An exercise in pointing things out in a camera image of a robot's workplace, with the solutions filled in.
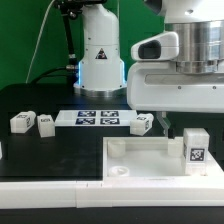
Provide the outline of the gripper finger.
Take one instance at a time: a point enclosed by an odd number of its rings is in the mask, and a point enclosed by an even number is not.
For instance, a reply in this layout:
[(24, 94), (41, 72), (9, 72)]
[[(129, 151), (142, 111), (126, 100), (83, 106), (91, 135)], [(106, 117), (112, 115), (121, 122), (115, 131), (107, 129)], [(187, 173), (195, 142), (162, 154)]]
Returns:
[(162, 126), (164, 130), (164, 135), (168, 137), (169, 139), (174, 138), (174, 129), (167, 117), (166, 112), (158, 112), (157, 113), (157, 120), (159, 121), (160, 125)]

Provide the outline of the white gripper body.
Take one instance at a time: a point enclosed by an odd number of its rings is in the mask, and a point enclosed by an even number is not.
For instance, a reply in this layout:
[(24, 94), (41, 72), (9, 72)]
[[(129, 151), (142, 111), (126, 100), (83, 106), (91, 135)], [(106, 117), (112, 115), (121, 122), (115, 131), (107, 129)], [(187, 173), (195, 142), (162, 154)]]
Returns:
[(224, 113), (224, 62), (216, 73), (181, 74), (173, 62), (137, 62), (127, 103), (139, 111)]

